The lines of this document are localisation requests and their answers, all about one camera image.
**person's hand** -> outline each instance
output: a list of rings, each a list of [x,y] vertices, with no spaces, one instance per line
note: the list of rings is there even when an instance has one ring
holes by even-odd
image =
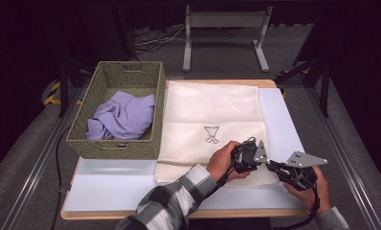
[[[315,174],[317,175],[316,185],[318,190],[318,196],[320,199],[320,208],[317,211],[317,214],[320,214],[322,212],[325,212],[327,210],[330,210],[332,205],[330,201],[330,191],[328,189],[328,182],[325,179],[325,176],[323,175],[320,167],[314,166],[313,170]],[[303,203],[303,205],[310,210],[313,206],[313,203],[315,201],[315,195],[313,193],[312,189],[307,189],[304,191],[298,191],[296,190],[292,185],[288,183],[283,183],[283,186],[286,188],[289,194],[297,197],[300,199]]]
[[[236,141],[229,142],[222,149],[217,150],[209,160],[208,164],[208,172],[212,175],[212,177],[217,181],[220,177],[227,171],[231,164],[231,155],[232,150],[239,146],[240,144]],[[232,172],[229,175],[229,178],[226,182],[231,181],[235,178],[245,178],[250,174],[250,172],[238,173],[236,171]]]

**lavender towel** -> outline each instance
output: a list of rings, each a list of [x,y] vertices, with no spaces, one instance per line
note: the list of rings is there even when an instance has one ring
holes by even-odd
[[[93,119],[88,119],[88,140],[139,139],[152,123],[155,97],[136,98],[118,91],[109,101],[99,105]]]

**white cloth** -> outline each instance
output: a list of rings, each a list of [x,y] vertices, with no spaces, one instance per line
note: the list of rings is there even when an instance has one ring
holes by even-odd
[[[195,163],[207,165],[212,154],[229,141],[250,137],[267,142],[258,88],[234,84],[170,82],[166,96],[160,154],[154,178],[173,182]],[[270,156],[268,145],[265,146]],[[264,165],[247,179],[226,186],[275,183]]]

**drawn symbol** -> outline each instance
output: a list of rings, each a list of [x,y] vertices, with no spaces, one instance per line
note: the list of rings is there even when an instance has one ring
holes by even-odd
[[[219,126],[205,126],[205,129],[209,133],[209,138],[206,138],[206,141],[208,143],[213,142],[214,144],[217,144],[218,140],[215,139],[215,134],[217,133],[217,130],[219,129]]]

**table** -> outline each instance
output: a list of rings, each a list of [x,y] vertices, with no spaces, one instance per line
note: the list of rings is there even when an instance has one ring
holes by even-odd
[[[295,150],[303,150],[283,97],[271,80],[182,80],[259,86],[267,124],[271,159],[284,162]],[[122,219],[135,213],[143,196],[157,184],[155,160],[80,159],[72,187],[65,198],[63,219]],[[281,183],[251,188],[221,188],[207,198],[192,219],[284,217],[306,215],[301,202]]]

